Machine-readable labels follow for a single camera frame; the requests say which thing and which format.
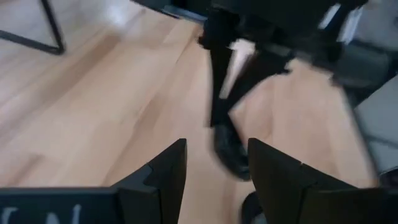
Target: wooden floor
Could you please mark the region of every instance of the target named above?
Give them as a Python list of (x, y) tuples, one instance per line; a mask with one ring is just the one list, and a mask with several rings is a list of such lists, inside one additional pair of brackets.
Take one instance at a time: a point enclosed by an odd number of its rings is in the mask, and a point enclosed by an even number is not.
[[(66, 55), (0, 40), (0, 185), (111, 185), (187, 138), (180, 223), (237, 223), (252, 184), (230, 177), (210, 151), (200, 27), (127, 0), (53, 4)], [(37, 1), (0, 1), (0, 29), (51, 42)], [(231, 80), (246, 45), (236, 46)], [(358, 187), (376, 184), (340, 90), (327, 74), (290, 66), (291, 75), (261, 83), (233, 112), (246, 138)]]

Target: black metal frame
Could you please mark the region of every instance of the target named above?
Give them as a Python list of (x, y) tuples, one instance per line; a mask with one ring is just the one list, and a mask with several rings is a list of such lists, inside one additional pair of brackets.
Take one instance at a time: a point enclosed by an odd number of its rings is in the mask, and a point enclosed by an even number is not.
[(10, 32), (0, 30), (0, 39), (8, 40), (17, 44), (24, 45), (33, 49), (41, 50), (53, 55), (62, 55), (66, 51), (66, 46), (63, 40), (62, 31), (57, 24), (57, 20), (54, 16), (54, 12), (51, 4), (48, 0), (40, 0), (43, 7), (47, 22), (49, 23), (53, 40), (56, 46), (51, 46), (48, 44), (43, 44), (36, 40), (31, 40), (19, 35), (12, 34)]

